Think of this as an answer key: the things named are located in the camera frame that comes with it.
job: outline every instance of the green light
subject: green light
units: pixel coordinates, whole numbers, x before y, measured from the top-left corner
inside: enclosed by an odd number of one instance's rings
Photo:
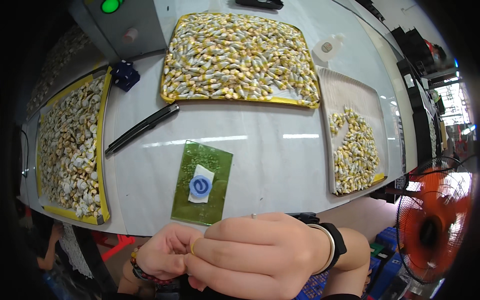
[[[104,13],[115,12],[119,7],[120,7],[120,1],[119,0],[105,0],[102,3],[102,11]]]

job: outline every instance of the beaded bracelet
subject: beaded bracelet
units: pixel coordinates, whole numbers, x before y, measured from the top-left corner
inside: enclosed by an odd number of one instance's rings
[[[137,252],[138,252],[138,249],[140,249],[142,245],[138,245],[137,248],[135,248],[132,252],[132,258],[130,259],[130,263],[132,264],[133,266],[133,274],[135,275],[135,277],[139,278],[139,279],[142,279],[142,280],[152,280],[153,282],[155,282],[156,284],[158,285],[168,285],[168,284],[171,284],[173,282],[173,279],[169,279],[169,280],[161,280],[161,279],[158,279],[157,277],[155,276],[151,276],[151,275],[148,275],[146,274],[144,271],[142,271],[142,269],[137,265]]]

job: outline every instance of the blue round stamp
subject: blue round stamp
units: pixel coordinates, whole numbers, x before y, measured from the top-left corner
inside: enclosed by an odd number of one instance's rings
[[[189,187],[194,196],[206,197],[212,190],[212,183],[207,177],[197,175],[190,180]]]

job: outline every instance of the white table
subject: white table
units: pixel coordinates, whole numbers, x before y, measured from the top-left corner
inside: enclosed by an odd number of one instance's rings
[[[209,1],[176,1],[177,17],[204,12]],[[390,102],[396,99],[384,63],[356,16],[330,0],[284,1],[283,9],[238,7],[233,1],[221,12],[254,14],[297,26],[311,49],[330,34],[346,38],[329,67],[377,90],[388,137],[388,182],[402,175],[400,143]],[[104,146],[166,103],[158,86],[163,55],[134,62],[141,80],[128,93],[110,91]],[[223,218],[271,211],[321,212],[371,191],[336,197],[328,191],[328,159],[322,116],[318,109],[251,102],[179,102],[180,113],[157,125],[115,155],[105,159],[110,220],[100,226],[43,212],[35,175],[25,182],[31,208],[75,225],[121,234],[149,236],[170,220],[185,140],[233,153]],[[35,140],[36,120],[27,126]],[[35,150],[30,147],[30,157]],[[35,160],[29,162],[30,169]],[[201,230],[206,227],[196,226]]]

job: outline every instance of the green glass plate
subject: green glass plate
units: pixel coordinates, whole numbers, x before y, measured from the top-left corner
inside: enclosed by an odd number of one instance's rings
[[[222,219],[228,176],[233,154],[192,141],[185,143],[177,188],[173,198],[172,219],[212,225]],[[208,203],[188,201],[189,183],[197,165],[215,173]]]

